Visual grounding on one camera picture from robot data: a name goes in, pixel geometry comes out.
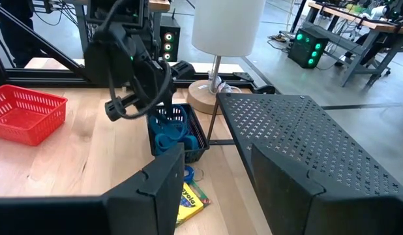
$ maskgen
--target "desk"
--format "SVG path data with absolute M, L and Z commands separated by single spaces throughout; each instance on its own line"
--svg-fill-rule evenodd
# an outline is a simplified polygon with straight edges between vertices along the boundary
M 345 59 L 345 61 L 342 61 L 348 66 L 348 69 L 343 75 L 341 86 L 345 86 L 346 83 L 352 79 L 354 74 L 371 74 L 372 76 L 370 77 L 370 80 L 368 81 L 367 85 L 372 85 L 381 76 L 381 73 L 388 66 L 388 64 L 391 62 L 391 60 L 394 58 L 394 56 L 397 54 L 397 52 L 403 45 L 403 27 L 402 27 L 398 32 L 395 44 L 393 45 L 389 53 L 384 57 L 383 61 L 378 65 L 378 67 L 375 69 L 365 68 L 364 66 L 360 65 L 360 62 L 364 58 L 365 54 L 369 51 L 371 45 L 376 41 L 376 38 L 379 35 L 379 33 L 392 33 L 394 32 L 395 27 L 392 25 L 386 25 L 382 23 L 372 23 L 368 21 L 363 21 L 362 25 L 368 27 L 370 29 L 370 33 L 367 39 L 365 40 L 364 44 L 360 46 L 354 42 L 351 42 L 348 39 L 343 38 L 340 35 L 332 33 L 332 30 L 335 27 L 337 20 L 339 18 L 359 23 L 361 21 L 361 18 L 359 16 L 354 17 L 347 14 L 346 12 L 339 12 L 337 10 L 325 7 L 323 8 L 323 11 L 334 15 L 330 26 L 326 30 L 320 26 L 313 24 L 319 10 L 322 9 L 322 6 L 318 5 L 314 1 L 309 2 L 308 5 L 310 6 L 310 11 L 306 17 L 305 22 L 303 23 L 303 27 L 313 27 L 314 30 L 328 37 L 331 42 L 338 44 L 338 46 L 347 49 L 348 51 L 355 54 L 354 59 Z M 329 55 L 335 59 L 339 59 L 334 55 L 331 54 Z
M 78 22 L 78 31 L 80 32 L 80 40 L 84 51 L 89 44 L 89 31 L 85 22 L 84 6 L 87 5 L 89 1 L 64 0 L 64 2 L 74 5 Z M 154 14 L 154 35 L 160 35 L 161 12 L 167 12 L 170 10 L 170 2 L 168 0 L 149 0 L 149 10 Z
M 33 59 L 27 68 L 60 68 L 42 62 Z M 207 72 L 203 67 L 211 69 L 212 64 L 197 65 L 197 72 Z M 107 89 L 40 90 L 68 99 L 67 119 L 35 148 L 0 139 L 0 196 L 99 195 L 153 160 L 145 118 L 111 122 L 104 111 Z M 182 103 L 186 97 L 187 91 L 179 89 L 173 101 Z M 207 133 L 211 116 L 196 115 Z M 222 116 L 216 119 L 213 138 L 231 138 Z M 199 185 L 212 204 L 175 234 L 271 234 L 235 146 L 211 146 L 192 166 L 204 171 Z

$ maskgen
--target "black cube device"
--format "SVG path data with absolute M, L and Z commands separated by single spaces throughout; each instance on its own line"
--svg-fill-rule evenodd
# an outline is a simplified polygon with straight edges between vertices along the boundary
M 329 39 L 313 28 L 298 30 L 288 57 L 304 69 L 313 69 L 318 64 Z
M 180 25 L 172 17 L 161 17 L 161 55 L 168 62 L 178 61 L 178 46 L 180 41 Z
M 355 167 L 348 158 L 345 163 L 339 163 L 342 165 Z M 352 185 L 346 178 L 340 183 L 296 158 L 290 159 L 255 144 L 252 145 L 252 167 L 258 200 L 275 235 L 403 235 L 403 192 L 367 195 L 357 190 L 358 182 Z M 374 168 L 374 165 L 364 163 L 362 167 Z M 336 177 L 347 174 L 333 169 Z M 371 178 L 367 173 L 354 174 L 357 175 L 351 177 Z M 381 173 L 378 180 L 383 182 L 388 177 Z
M 0 235 L 174 234 L 183 178 L 180 144 L 101 196 L 0 198 Z

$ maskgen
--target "concrete floor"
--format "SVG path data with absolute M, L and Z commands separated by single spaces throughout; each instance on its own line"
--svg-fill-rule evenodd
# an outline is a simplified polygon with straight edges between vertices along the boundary
M 196 0 L 189 1 L 196 5 Z M 176 8 L 175 17 L 182 27 L 179 59 L 211 63 L 212 55 L 191 45 L 194 18 L 191 4 L 186 0 L 175 0 L 172 7 Z M 223 62 L 239 64 L 254 77 L 259 86 L 265 84 L 261 79 L 263 77 L 283 94 L 310 95 L 322 106 L 381 104 L 380 108 L 331 110 L 328 113 L 403 184 L 403 53 L 398 54 L 390 64 L 392 73 L 383 76 L 369 90 L 363 89 L 368 76 L 356 76 L 346 87 L 340 87 L 338 84 L 342 69 L 331 67 L 327 70 L 305 70 L 288 59 L 284 52 L 268 45 L 267 36 L 286 29 L 289 11 L 289 0 L 267 0 L 253 53 L 243 58 L 227 57 Z M 41 16 L 44 20 L 55 23 L 59 13 Z M 78 30 L 65 17 L 58 26 L 46 25 L 36 16 L 33 20 L 35 31 L 46 40 L 70 57 L 82 57 Z M 0 54 L 5 65 L 10 66 L 2 49 Z M 334 62 L 329 57 L 323 57 L 318 67 L 326 69 Z M 392 103 L 400 106 L 390 107 Z

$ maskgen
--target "lamp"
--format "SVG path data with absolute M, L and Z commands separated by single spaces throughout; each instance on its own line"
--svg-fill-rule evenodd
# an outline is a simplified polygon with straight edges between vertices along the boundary
M 222 56 L 251 54 L 265 0 L 197 1 L 192 44 L 215 55 L 213 81 L 197 81 L 188 89 L 188 102 L 200 112 L 211 114 L 218 91 L 218 71 Z

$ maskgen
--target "blue object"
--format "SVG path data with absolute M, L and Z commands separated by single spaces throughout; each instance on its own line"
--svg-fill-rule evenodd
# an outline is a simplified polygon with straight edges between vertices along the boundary
M 184 166 L 184 172 L 188 172 L 188 175 L 184 175 L 184 182 L 190 183 L 194 178 L 194 169 L 191 166 Z
M 149 117 L 149 126 L 155 133 L 155 156 L 158 156 L 178 142 L 184 143 L 185 150 L 199 149 L 198 140 L 190 134 L 187 125 L 187 114 L 181 105 L 173 105 L 174 110 L 179 110 L 182 115 L 181 120 L 169 120 L 164 115 L 157 119 L 155 116 Z

